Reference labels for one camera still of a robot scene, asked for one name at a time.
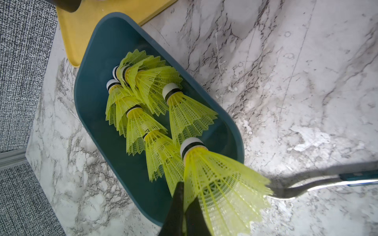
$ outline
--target gray carpet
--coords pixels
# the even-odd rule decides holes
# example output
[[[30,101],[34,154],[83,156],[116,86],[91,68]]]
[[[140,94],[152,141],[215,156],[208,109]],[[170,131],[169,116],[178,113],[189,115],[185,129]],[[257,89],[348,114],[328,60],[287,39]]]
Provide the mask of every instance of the gray carpet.
[[[0,236],[65,236],[29,163],[0,171]]]
[[[26,148],[57,25],[42,0],[0,0],[0,153]]]

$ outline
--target white marble countertop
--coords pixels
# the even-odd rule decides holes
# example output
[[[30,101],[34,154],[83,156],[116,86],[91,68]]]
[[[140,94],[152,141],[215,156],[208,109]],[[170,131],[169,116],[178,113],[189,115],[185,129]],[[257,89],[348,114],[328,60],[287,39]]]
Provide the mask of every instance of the white marble countertop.
[[[377,12],[376,0],[178,0],[143,29],[233,117],[245,164],[287,187],[378,168]],[[67,235],[155,235],[77,117],[76,73],[58,28],[26,157]],[[377,185],[270,202],[252,234],[378,234]]]

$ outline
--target yellow shuttlecock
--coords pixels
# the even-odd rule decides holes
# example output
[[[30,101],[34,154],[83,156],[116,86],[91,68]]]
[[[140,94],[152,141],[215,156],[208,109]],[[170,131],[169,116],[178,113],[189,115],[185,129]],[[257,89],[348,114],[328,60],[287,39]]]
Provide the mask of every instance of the yellow shuttlecock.
[[[146,145],[147,170],[150,181],[165,173],[169,191],[173,196],[176,184],[183,181],[184,165],[180,151],[172,139],[154,130],[144,137]]]
[[[151,131],[159,130],[167,133],[167,129],[153,117],[144,112],[141,105],[131,107],[127,112],[126,151],[128,154],[141,154],[145,149],[143,136]]]
[[[134,93],[130,88],[123,88],[121,83],[115,79],[108,81],[107,87],[109,89],[109,98],[106,109],[106,120],[109,120],[109,124],[114,124],[119,135],[124,135],[124,137],[126,137],[126,113],[131,107],[140,105],[148,115],[152,116],[148,107],[134,96]]]
[[[181,81],[180,74],[171,66],[140,71],[135,77],[135,85],[138,87],[141,100],[156,115],[165,115],[168,110],[168,105],[162,96],[164,86],[175,83],[182,88]]]
[[[121,83],[115,79],[111,79],[107,82],[106,88],[109,92],[108,102],[106,104],[106,117],[105,120],[109,121],[109,125],[116,124],[116,102],[126,96],[132,96],[133,91],[131,89],[124,89]]]
[[[184,160],[184,211],[198,198],[213,236],[249,233],[251,221],[269,207],[269,179],[226,156],[208,151],[198,138],[180,148]]]
[[[120,68],[127,66],[130,67],[134,65],[135,63],[140,62],[141,60],[146,59],[148,56],[146,54],[146,51],[139,52],[138,49],[135,49],[133,52],[128,52],[125,58],[123,58],[119,65],[114,67],[113,69],[113,78],[120,81],[120,78],[122,77]]]
[[[138,71],[164,66],[165,60],[160,60],[160,56],[158,57],[147,56],[145,58],[143,58],[142,56],[138,56],[137,57],[138,60],[141,58],[143,59],[140,61],[137,61],[136,59],[129,61],[132,58],[134,59],[134,57],[132,56],[130,57],[126,56],[126,58],[124,58],[121,61],[120,65],[116,66],[113,69],[114,71],[113,75],[115,75],[116,79],[120,81],[123,87],[131,86],[132,90],[134,91],[134,94],[138,97],[138,92],[135,88],[135,77]]]
[[[217,118],[218,113],[184,95],[174,83],[167,84],[162,95],[169,106],[170,129],[176,145],[189,137],[201,136]]]

